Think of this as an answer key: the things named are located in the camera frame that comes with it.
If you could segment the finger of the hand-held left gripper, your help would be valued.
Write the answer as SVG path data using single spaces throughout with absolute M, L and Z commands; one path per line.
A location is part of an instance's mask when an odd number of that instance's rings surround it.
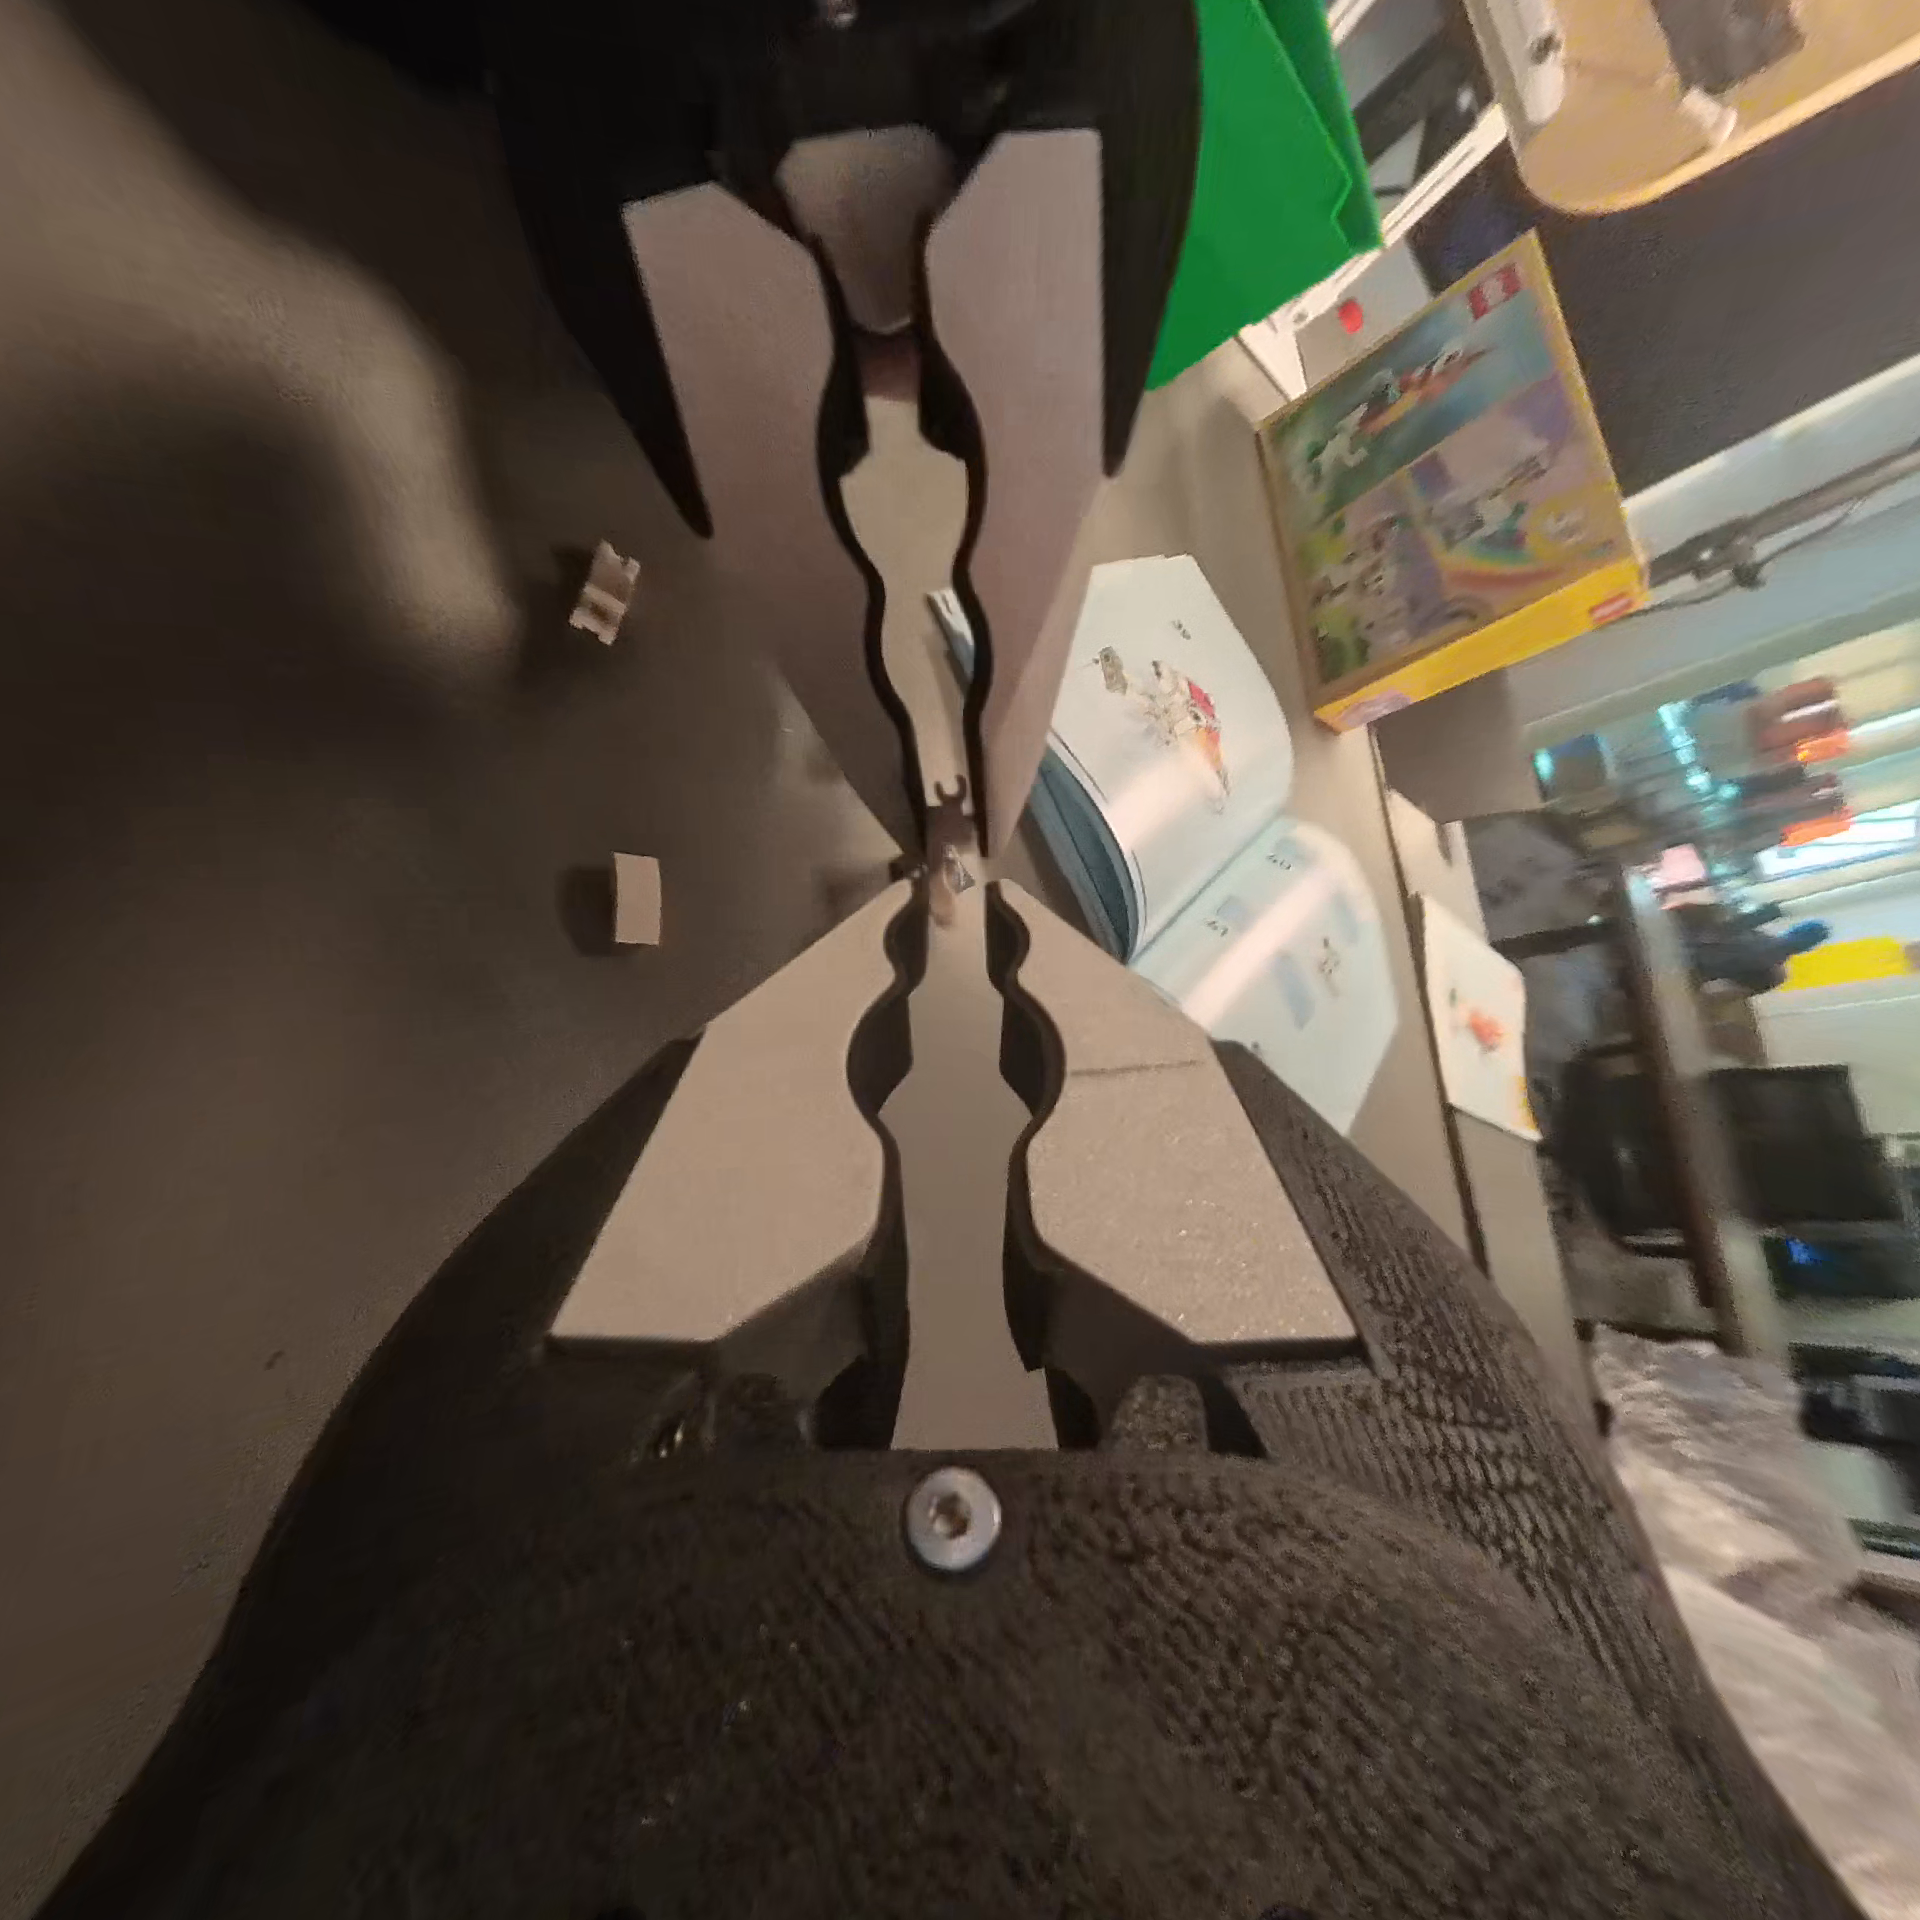
M 1105 147 L 1008 130 L 923 242 L 932 367 L 958 395 L 969 517 L 951 589 L 969 619 L 969 791 L 984 854 L 1020 828 L 1054 716 L 1050 619 L 1105 466 Z
M 885 585 L 852 539 L 839 456 L 868 406 L 812 246 L 717 179 L 624 208 L 639 289 L 701 481 L 707 560 L 856 797 L 923 842 L 914 725 L 885 678 Z

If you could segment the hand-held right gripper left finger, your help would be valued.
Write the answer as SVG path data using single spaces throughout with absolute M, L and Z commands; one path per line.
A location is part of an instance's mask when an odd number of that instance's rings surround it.
M 776 1380 L 828 1447 L 895 1440 L 908 1357 L 901 1154 L 915 883 L 898 879 L 697 1034 L 547 1341 Z

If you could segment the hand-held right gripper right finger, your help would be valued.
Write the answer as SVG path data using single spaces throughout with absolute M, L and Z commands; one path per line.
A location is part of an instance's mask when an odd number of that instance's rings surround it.
M 1363 1334 L 1216 1044 L 1037 894 L 995 879 L 1008 1158 L 1000 1296 L 1063 1449 L 1097 1449 L 1149 1380 L 1194 1390 L 1201 1440 L 1254 1449 L 1247 1368 L 1328 1368 Z

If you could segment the small white lego piece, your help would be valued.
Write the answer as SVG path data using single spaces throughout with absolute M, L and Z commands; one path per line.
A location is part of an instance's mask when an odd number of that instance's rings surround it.
M 978 829 L 969 779 L 932 782 L 923 803 L 921 883 L 929 920 L 954 925 L 962 894 L 977 886 Z

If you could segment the white notched lego piece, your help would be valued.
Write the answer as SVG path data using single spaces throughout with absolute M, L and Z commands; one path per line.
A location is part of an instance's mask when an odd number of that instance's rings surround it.
M 600 646 L 619 644 L 624 624 L 634 612 L 639 585 L 639 560 L 619 550 L 612 539 L 599 539 L 580 570 L 580 585 L 567 624 L 599 641 Z

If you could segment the colourful lego set box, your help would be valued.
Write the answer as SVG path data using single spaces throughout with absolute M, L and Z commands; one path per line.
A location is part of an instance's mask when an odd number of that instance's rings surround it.
M 1270 412 L 1254 445 L 1310 710 L 1328 731 L 1647 603 L 1536 232 Z

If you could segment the white box with red button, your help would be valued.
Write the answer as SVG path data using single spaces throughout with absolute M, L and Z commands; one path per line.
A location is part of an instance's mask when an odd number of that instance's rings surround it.
M 1320 386 L 1369 354 L 1390 329 L 1390 304 L 1366 294 L 1333 300 L 1295 329 L 1304 386 Z

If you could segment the green plastic bin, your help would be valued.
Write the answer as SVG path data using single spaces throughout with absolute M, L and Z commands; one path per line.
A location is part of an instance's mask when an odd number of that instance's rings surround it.
M 1194 4 L 1194 23 L 1194 190 L 1149 390 L 1378 246 L 1325 4 Z

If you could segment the small white instruction booklet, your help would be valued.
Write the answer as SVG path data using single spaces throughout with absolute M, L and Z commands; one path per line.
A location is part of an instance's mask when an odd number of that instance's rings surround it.
M 1509 1137 L 1541 1142 L 1529 1092 L 1524 972 L 1438 898 L 1418 894 L 1429 1038 L 1445 1107 Z

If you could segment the open light blue instruction booklet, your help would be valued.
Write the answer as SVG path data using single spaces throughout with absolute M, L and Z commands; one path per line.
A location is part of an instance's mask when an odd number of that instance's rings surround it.
M 1092 566 L 1026 816 L 1097 945 L 1347 1133 L 1397 987 L 1377 890 L 1292 779 L 1284 703 L 1201 566 Z

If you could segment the light wooden round table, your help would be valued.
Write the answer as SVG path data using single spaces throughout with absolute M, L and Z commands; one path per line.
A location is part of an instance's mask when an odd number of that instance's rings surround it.
M 1918 4 L 1536 4 L 1529 190 L 1628 210 L 1918 67 Z

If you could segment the black monitor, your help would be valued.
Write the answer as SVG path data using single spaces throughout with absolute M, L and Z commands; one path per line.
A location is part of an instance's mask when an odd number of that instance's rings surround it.
M 1741 1206 L 1766 1231 L 1897 1228 L 1902 1183 L 1846 1063 L 1730 1063 L 1708 1076 Z

